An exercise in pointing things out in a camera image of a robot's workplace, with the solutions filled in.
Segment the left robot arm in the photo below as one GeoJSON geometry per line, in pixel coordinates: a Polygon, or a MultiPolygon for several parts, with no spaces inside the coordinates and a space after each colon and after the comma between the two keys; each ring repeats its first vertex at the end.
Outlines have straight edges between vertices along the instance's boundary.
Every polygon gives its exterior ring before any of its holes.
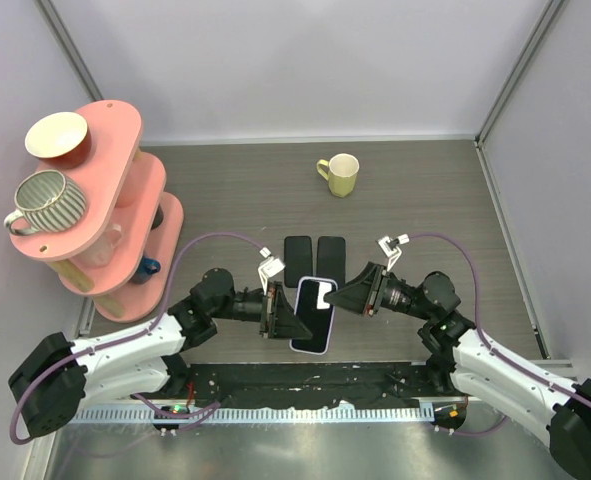
{"type": "Polygon", "coordinates": [[[312,336],[281,282],[238,291],[229,271],[211,269],[152,321],[86,340],[70,341],[61,332],[44,337],[8,379],[16,401],[12,442],[48,435],[96,403],[155,392],[180,397],[188,375],[179,355],[214,337],[218,319],[256,322],[267,339],[312,336]]]}

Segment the black phone case two holes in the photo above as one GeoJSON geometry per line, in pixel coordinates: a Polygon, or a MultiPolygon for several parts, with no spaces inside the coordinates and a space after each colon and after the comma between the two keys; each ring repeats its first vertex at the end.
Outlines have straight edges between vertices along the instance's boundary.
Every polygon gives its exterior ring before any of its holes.
{"type": "Polygon", "coordinates": [[[346,240],[338,236],[320,236],[317,242],[316,274],[331,279],[338,287],[346,282],[346,240]]]}

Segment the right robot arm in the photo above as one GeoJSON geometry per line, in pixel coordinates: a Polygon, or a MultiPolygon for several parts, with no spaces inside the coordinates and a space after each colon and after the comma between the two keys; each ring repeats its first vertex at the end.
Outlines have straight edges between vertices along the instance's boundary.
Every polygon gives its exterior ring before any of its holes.
{"type": "Polygon", "coordinates": [[[484,334],[457,310],[450,278],[435,271],[418,286],[368,263],[326,303],[361,315],[382,309],[423,321],[418,335],[430,353],[432,391],[476,397],[537,437],[575,479],[591,479],[591,379],[556,376],[484,334]]]}

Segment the blue-edged smartphone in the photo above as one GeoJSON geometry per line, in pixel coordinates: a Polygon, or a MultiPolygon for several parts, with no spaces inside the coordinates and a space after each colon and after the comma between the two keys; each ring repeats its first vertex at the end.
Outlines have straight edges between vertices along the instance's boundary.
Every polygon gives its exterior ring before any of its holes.
{"type": "Polygon", "coordinates": [[[287,236],[283,243],[284,285],[296,288],[302,277],[313,275],[312,239],[309,236],[287,236]]]}

